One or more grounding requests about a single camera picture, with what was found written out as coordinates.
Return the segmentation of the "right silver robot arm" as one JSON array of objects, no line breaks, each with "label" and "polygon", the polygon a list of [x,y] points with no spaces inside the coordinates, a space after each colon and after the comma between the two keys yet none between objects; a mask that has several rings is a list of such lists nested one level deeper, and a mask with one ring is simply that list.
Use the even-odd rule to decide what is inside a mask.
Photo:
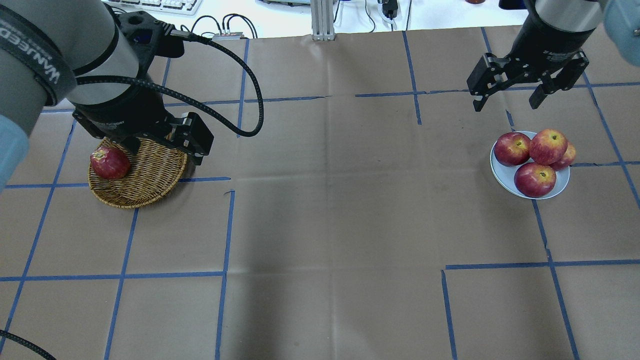
[{"label": "right silver robot arm", "polygon": [[589,59],[582,50],[598,25],[619,54],[639,65],[637,0],[524,0],[528,16],[507,58],[510,84],[537,84],[529,98],[537,109],[547,96],[568,91],[582,76]]}]

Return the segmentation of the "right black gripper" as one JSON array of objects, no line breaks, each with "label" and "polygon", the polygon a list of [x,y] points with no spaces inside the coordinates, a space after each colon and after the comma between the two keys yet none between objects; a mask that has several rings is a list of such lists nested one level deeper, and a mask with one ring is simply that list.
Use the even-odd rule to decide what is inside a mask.
[{"label": "right black gripper", "polygon": [[509,54],[483,54],[468,76],[473,109],[482,111],[489,96],[513,84],[540,82],[528,100],[533,110],[549,95],[569,91],[589,66],[582,47],[594,30],[592,24],[568,30],[565,24],[551,25],[538,13],[528,14]]}]

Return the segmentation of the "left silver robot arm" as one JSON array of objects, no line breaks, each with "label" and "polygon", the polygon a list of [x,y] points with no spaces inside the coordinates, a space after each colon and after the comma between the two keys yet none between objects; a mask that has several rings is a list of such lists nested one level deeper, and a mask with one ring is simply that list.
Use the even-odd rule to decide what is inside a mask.
[{"label": "left silver robot arm", "polygon": [[98,138],[107,137],[136,151],[139,137],[194,154],[164,140],[174,116],[162,94],[202,109],[204,104],[163,88],[147,75],[155,56],[183,55],[183,42],[223,51],[208,38],[153,23],[141,13],[118,16],[98,0],[3,0],[1,2],[1,187],[29,151],[29,136],[44,107],[69,100],[80,123]]}]

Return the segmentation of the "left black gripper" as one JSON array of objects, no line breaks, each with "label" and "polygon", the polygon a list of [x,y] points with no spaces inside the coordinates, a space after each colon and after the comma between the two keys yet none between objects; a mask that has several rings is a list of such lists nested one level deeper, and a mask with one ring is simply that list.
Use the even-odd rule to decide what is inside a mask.
[{"label": "left black gripper", "polygon": [[[156,57],[178,59],[185,54],[175,29],[145,11],[114,14],[114,35],[104,53],[74,70],[87,76],[127,77],[151,83],[148,70]],[[196,112],[175,117],[165,109],[162,94],[143,86],[110,82],[80,84],[72,93],[74,117],[92,137],[119,143],[137,155],[141,138],[179,150],[194,166],[210,155],[214,135]]]}]

